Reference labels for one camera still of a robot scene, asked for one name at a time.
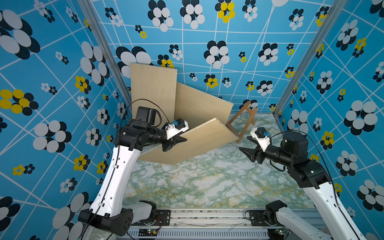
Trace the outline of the plywood board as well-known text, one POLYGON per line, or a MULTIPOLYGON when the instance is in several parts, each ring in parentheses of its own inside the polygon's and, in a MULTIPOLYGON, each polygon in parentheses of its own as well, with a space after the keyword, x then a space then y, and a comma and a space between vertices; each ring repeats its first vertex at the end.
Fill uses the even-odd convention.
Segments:
POLYGON ((206 152, 236 141, 238 137, 217 118, 213 118, 181 135, 186 142, 176 144, 171 150, 163 152, 157 146, 139 156, 139 160, 175 165, 206 152))
POLYGON ((138 107, 157 109, 161 116, 155 124, 161 128, 166 122, 174 120, 176 88, 176 69, 134 63, 131 65, 131 94, 133 118, 138 107))
POLYGON ((228 101, 177 83, 174 117, 187 121, 190 129, 214 118, 225 124, 233 105, 228 101))

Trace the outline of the wooden easel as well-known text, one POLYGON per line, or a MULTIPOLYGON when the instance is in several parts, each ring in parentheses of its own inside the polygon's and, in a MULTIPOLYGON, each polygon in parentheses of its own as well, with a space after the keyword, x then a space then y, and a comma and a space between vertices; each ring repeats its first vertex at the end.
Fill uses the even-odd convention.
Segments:
POLYGON ((257 100, 244 100, 239 111, 226 123, 226 127, 238 138, 240 143, 250 125, 255 125, 255 115, 258 112, 257 100))

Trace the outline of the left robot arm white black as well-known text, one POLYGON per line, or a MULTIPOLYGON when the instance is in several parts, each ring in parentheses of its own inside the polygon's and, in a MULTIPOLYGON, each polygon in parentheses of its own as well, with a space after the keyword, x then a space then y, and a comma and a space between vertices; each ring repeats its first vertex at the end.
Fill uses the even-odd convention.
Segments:
POLYGON ((120 127, 116 133, 115 147, 110 166, 101 189, 87 210, 82 210, 79 221, 100 230, 124 236, 133 223, 153 222, 157 205, 139 201, 129 208, 123 208, 124 189, 128 184, 133 167, 144 147, 161 144, 163 152, 186 141, 181 133, 189 129, 187 121, 179 118, 159 129, 155 126, 157 109, 139 107, 135 119, 120 127))

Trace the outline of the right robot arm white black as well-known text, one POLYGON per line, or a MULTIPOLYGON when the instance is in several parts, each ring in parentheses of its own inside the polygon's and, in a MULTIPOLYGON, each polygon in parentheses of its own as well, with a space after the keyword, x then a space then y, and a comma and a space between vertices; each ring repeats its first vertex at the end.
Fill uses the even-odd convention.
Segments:
POLYGON ((308 157, 309 141, 302 131, 284 131, 280 147, 273 146, 272 136, 265 128, 254 128, 247 139, 254 149, 240 148, 253 163, 264 160, 280 164, 314 203, 329 233, 315 228, 295 214, 287 204, 274 201, 266 205, 265 218, 269 225, 287 227, 302 240, 364 240, 336 194, 329 171, 308 157))

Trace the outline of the right circuit board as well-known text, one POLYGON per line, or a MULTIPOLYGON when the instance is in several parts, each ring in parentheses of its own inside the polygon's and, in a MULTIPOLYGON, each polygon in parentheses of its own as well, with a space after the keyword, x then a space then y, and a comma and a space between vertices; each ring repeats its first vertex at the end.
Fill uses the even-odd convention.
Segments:
POLYGON ((275 229, 275 230, 269 229, 268 234, 269 234, 269 240, 284 240, 286 236, 284 231, 279 229, 275 229))

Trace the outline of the circuit board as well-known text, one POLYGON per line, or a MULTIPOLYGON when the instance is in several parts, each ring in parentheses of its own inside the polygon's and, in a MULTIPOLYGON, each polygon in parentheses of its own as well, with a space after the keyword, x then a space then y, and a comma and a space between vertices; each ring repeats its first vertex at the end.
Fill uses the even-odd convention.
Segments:
POLYGON ((269 240, 284 240, 286 236, 284 231, 279 229, 275 229, 275 230, 269 229, 268 234, 269 234, 269 240))
POLYGON ((155 238, 160 229, 139 229, 138 236, 139 237, 153 237, 155 238))

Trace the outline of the left circuit board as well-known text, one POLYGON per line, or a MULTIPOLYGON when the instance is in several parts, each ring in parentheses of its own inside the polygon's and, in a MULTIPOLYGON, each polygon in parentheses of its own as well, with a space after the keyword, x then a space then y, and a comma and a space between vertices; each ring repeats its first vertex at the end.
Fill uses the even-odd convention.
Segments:
POLYGON ((155 238, 160 229, 139 229, 138 236, 139 237, 153 237, 155 238))

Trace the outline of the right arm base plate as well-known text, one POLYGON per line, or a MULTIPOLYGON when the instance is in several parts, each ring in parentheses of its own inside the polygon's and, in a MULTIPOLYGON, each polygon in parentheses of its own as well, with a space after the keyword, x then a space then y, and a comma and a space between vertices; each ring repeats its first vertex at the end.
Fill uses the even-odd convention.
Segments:
POLYGON ((251 222, 253 227, 277 227, 282 226, 279 223, 269 223, 263 210, 247 210, 245 218, 251 222))

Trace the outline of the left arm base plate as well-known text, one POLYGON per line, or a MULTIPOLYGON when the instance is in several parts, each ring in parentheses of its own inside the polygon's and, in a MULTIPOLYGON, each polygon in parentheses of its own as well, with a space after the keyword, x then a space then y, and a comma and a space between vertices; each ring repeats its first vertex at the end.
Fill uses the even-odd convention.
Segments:
POLYGON ((155 220, 146 222, 144 220, 136 222, 133 226, 169 226, 171 220, 171 210, 157 210, 155 220))

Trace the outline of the aluminium front rail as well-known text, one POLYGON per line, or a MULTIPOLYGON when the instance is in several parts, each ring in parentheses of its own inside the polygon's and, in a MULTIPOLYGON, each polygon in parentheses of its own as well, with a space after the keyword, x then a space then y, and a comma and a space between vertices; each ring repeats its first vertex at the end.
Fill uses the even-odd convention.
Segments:
MULTIPOLYGON (((169 226, 133 226, 124 236, 89 228, 84 240, 269 240, 268 230, 279 229, 285 240, 302 240, 284 226, 253 227, 245 218, 247 210, 265 209, 160 209, 171 210, 169 226), (139 229, 160 229, 153 237, 139 237, 139 229)), ((328 234, 326 225, 316 209, 293 209, 299 217, 328 234)))

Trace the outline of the left aluminium corner post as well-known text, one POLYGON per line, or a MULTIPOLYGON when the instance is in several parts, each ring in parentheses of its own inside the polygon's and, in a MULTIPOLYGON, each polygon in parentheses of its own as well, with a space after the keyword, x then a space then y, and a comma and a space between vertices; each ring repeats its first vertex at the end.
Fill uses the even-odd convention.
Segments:
POLYGON ((104 32, 102 30, 102 27, 100 23, 97 20, 96 11, 93 9, 93 6, 91 4, 91 1, 86 0, 79 0, 79 5, 85 14, 86 19, 91 25, 91 28, 93 30, 93 34, 95 36, 95 39, 97 40, 99 47, 102 50, 103 55, 106 58, 106 61, 108 63, 108 66, 112 72, 112 74, 115 77, 116 83, 118 85, 119 90, 121 91, 124 99, 126 100, 126 103, 128 105, 128 109, 130 110, 131 114, 133 114, 132 110, 132 98, 130 93, 128 92, 128 87, 123 79, 122 74, 120 73, 120 70, 118 68, 118 65, 114 59, 112 50, 110 49, 107 39, 104 35, 104 32))

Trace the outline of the aluminium corner post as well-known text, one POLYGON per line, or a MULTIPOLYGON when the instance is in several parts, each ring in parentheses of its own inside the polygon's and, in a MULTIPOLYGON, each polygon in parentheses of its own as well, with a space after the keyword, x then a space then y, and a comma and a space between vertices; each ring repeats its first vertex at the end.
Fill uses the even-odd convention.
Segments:
POLYGON ((330 29, 334 25, 336 19, 338 18, 340 12, 342 11, 346 3, 347 3, 347 0, 337 0, 337 1, 334 1, 334 3, 331 5, 328 16, 326 17, 324 23, 320 26, 309 48, 307 49, 302 60, 300 61, 300 64, 298 65, 298 68, 295 71, 293 78, 290 80, 289 84, 287 85, 284 93, 282 94, 273 112, 273 115, 275 118, 278 117, 278 114, 281 112, 281 110, 285 106, 292 90, 300 81, 305 70, 308 68, 309 64, 311 63, 318 47, 323 43, 325 37, 327 36, 330 29))
POLYGON ((123 79, 122 74, 120 73, 120 70, 118 68, 118 65, 114 59, 112 50, 110 49, 107 39, 104 35, 104 32, 102 30, 102 27, 100 23, 97 20, 96 11, 93 9, 93 6, 91 4, 91 1, 86 0, 79 0, 79 5, 85 14, 86 19, 91 25, 91 28, 93 30, 93 34, 95 36, 95 39, 97 40, 99 47, 102 50, 103 55, 106 58, 106 61, 108 63, 108 66, 112 72, 112 74, 115 77, 116 83, 118 85, 119 90, 121 91, 124 99, 126 100, 126 103, 128 105, 128 109, 130 110, 131 114, 133 114, 132 110, 132 98, 130 93, 128 92, 128 87, 123 79))

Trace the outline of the right aluminium corner post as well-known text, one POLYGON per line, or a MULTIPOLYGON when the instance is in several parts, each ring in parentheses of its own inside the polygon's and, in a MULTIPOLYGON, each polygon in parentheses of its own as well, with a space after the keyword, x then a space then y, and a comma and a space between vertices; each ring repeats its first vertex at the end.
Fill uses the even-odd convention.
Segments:
POLYGON ((327 36, 330 29, 334 25, 336 19, 338 18, 340 12, 342 11, 346 3, 347 3, 347 0, 337 0, 337 1, 334 1, 334 3, 331 5, 328 16, 326 17, 324 23, 320 26, 309 48, 307 49, 302 60, 300 61, 300 64, 298 65, 298 68, 295 71, 293 78, 290 80, 289 84, 287 85, 284 93, 282 94, 273 112, 273 115, 275 118, 278 117, 278 114, 281 112, 281 110, 285 106, 292 90, 300 81, 305 70, 308 68, 309 64, 311 63, 318 47, 323 43, 325 37, 327 36))

